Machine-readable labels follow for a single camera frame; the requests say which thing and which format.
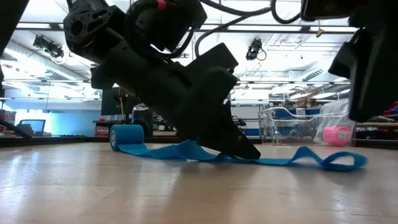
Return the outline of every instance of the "plastic bag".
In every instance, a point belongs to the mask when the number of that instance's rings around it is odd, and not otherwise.
[[[348,146],[352,143],[355,122],[348,118],[348,106],[348,99],[322,106],[314,143],[329,146]]]

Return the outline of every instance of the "ceiling beam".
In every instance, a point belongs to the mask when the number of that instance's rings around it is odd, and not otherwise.
[[[43,24],[49,25],[49,28],[43,28]],[[206,32],[210,29],[206,29],[206,26],[220,26],[221,24],[204,24],[202,29],[195,30],[195,32]],[[289,30],[289,27],[299,27],[297,30]],[[219,33],[253,33],[253,34],[317,34],[317,31],[311,30],[311,27],[308,25],[281,25],[281,24],[235,24],[234,26],[229,27],[228,29],[223,29],[218,31]],[[322,26],[325,29],[324,34],[354,34],[352,30],[336,30],[329,31],[327,28],[352,28],[347,26]],[[63,32],[63,24],[62,23],[49,23],[49,22],[20,22],[19,26],[16,30],[29,30],[29,31],[55,31],[55,32]]]

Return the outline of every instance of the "blue tape roll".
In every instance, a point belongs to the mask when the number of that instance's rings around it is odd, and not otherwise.
[[[259,160],[240,159],[223,153],[214,155],[206,152],[201,146],[193,141],[185,141],[180,144],[151,150],[144,144],[144,131],[139,125],[112,126],[110,142],[112,150],[114,151],[122,151],[133,156],[153,159],[191,159],[203,162],[231,162],[265,166],[305,166],[298,164],[295,161],[303,157],[311,157],[319,164],[319,168],[340,172],[360,169],[368,162],[366,157],[353,152],[337,152],[328,156],[326,159],[321,159],[311,149],[305,146],[300,147],[291,159],[260,158]],[[354,162],[352,165],[333,163],[333,161],[347,156],[353,158]]]
[[[112,150],[120,151],[119,146],[144,145],[144,130],[141,125],[113,125],[109,137]]]

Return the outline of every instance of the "ceiling light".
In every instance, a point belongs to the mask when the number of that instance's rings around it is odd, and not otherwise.
[[[322,27],[325,32],[356,32],[358,28],[355,27]],[[319,27],[311,27],[310,31],[318,32]]]
[[[237,81],[238,84],[288,84],[287,81]]]
[[[317,102],[333,102],[334,100],[317,100]]]
[[[258,102],[258,101],[264,101],[264,102],[284,102],[285,100],[267,100],[267,99],[233,99],[234,101],[244,101],[244,102]]]
[[[100,98],[2,97],[0,100],[101,100]]]
[[[26,79],[9,79],[9,80],[3,80],[4,82],[45,82],[42,80],[26,80]]]
[[[229,26],[229,30],[300,31],[300,26]]]
[[[347,81],[348,79],[344,78],[344,77],[339,77],[337,79],[335,79],[334,82],[343,82],[343,81]]]
[[[215,28],[217,28],[218,27],[218,25],[202,25],[201,27],[200,27],[200,29],[201,30],[212,30],[212,29],[215,29]]]
[[[329,84],[330,82],[294,82],[295,84]]]
[[[313,96],[312,98],[314,98],[314,99],[322,99],[322,98],[326,98],[326,97],[329,97],[329,96],[333,96],[334,94],[336,94],[336,93],[320,93],[318,95]]]
[[[339,94],[348,93],[349,91],[350,91],[350,89],[348,89],[348,90],[343,90],[343,91],[339,92]]]
[[[47,82],[57,82],[57,83],[82,83],[83,80],[47,80]]]
[[[18,23],[17,28],[51,29],[50,24],[41,24],[41,23]]]
[[[298,98],[301,98],[301,97],[306,97],[306,96],[308,96],[308,95],[309,95],[309,93],[306,93],[306,94],[299,93],[299,94],[296,94],[296,95],[291,96],[291,97],[290,97],[290,100],[295,100],[295,99],[298,99]]]

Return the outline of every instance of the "workbench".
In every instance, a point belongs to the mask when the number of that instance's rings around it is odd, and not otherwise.
[[[292,157],[297,149],[258,148],[266,157]],[[367,156],[369,165],[337,173],[158,161],[93,142],[2,149],[0,222],[398,223],[396,151],[312,149],[321,157],[354,151]]]

